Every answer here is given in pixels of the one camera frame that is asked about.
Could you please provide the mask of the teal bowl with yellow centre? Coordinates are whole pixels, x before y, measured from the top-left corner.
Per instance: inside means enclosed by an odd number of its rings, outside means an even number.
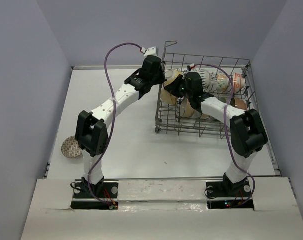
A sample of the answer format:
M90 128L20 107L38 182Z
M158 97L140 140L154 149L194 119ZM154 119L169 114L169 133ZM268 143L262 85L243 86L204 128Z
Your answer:
M166 81L164 82L164 86L166 87L167 85L170 85L173 81L176 80L176 78L179 76L179 75L182 75L183 73L177 69L170 69L170 70L167 70L165 72L165 79Z

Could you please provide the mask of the white bowl with patterned outside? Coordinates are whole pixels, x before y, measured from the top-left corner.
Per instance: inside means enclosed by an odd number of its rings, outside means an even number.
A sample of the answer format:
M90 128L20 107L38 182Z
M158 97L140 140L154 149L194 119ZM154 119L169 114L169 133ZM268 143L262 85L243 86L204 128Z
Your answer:
M203 90L206 91L212 83L212 76L211 76L210 72L205 69L200 69L198 71L198 74L200 75L201 80L202 80Z

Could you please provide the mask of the plain white bowl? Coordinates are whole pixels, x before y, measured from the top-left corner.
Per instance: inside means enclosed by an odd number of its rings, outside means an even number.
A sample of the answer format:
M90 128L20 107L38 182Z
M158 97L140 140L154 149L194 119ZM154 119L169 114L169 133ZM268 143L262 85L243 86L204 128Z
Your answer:
M208 119L210 117L209 115L203 114L203 113L200 113L200 112L195 112L193 116L196 119L201 119L201 120L206 120L206 119Z

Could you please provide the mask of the leaf and flower pattern bowl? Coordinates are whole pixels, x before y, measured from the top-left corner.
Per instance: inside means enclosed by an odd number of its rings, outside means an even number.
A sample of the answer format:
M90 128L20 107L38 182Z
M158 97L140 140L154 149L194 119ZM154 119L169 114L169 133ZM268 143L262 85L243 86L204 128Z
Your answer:
M217 79L216 79L216 89L218 93L225 92L229 88L229 78L228 76L219 70L217 72Z

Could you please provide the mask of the brown glazed bowl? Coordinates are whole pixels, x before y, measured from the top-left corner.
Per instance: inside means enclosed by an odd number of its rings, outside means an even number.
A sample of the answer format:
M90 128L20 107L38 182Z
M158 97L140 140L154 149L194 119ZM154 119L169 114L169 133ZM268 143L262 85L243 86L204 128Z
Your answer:
M233 98L231 100L231 105L237 109L240 109L240 110L244 110L244 111L247 111L248 110L248 105L247 103L240 99L240 98Z

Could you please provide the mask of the orange coral pattern bowl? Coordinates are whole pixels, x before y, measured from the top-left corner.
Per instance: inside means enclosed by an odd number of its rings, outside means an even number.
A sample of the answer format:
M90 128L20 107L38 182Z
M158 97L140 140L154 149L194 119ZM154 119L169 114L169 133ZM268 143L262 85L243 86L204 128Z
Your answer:
M240 92L245 87L246 87L246 79L243 78L242 74L236 72L233 76L234 93L236 94Z

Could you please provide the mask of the small patterned bowl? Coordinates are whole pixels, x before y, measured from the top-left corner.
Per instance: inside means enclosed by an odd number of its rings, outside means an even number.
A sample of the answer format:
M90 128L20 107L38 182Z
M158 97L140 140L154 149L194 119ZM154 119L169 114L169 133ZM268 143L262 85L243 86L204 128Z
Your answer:
M61 145L61 153L69 159L75 159L82 155L82 150L75 136L68 137Z

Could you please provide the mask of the tan orange bowl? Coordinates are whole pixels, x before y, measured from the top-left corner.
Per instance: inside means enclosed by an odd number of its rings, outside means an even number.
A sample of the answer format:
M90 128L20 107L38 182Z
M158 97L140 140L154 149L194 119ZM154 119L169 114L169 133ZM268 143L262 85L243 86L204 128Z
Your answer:
M174 95L170 94L167 90L165 90L165 88L161 89L160 98L164 103L168 105L174 106L177 104L177 98Z

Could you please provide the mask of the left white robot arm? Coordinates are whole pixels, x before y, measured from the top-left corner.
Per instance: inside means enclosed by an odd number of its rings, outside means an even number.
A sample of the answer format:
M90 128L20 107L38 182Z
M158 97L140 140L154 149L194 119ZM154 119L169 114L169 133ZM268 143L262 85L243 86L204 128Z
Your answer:
M103 190L102 157L111 141L116 118L148 94L153 86L165 81L162 60L154 55L147 56L142 67L130 75L110 99L92 111L84 110L78 115L75 139L83 156L81 189L90 197L97 198Z

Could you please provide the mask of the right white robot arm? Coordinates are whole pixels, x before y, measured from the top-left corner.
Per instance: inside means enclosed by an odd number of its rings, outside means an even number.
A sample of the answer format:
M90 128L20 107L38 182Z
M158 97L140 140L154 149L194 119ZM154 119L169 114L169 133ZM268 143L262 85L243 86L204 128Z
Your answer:
M210 183L207 192L211 199L235 196L245 187L248 170L257 153L268 143L259 112L236 108L206 92L205 76L197 71L182 74L178 70L169 70L165 79L165 92L183 98L194 111L224 124L232 162L223 180Z

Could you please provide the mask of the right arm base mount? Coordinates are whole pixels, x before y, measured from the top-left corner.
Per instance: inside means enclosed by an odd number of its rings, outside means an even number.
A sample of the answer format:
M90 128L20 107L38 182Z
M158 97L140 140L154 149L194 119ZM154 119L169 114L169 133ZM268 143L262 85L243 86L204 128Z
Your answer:
M235 186L224 181L206 182L204 194L209 210L254 209L252 189L247 179Z

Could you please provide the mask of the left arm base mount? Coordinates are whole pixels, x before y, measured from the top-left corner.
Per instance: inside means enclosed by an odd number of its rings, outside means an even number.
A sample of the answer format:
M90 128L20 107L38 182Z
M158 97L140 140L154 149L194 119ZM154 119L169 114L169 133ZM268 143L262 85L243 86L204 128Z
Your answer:
M73 210L106 210L119 209L119 183L103 181L98 186L89 185L85 179L78 179L70 184L73 195L70 207Z

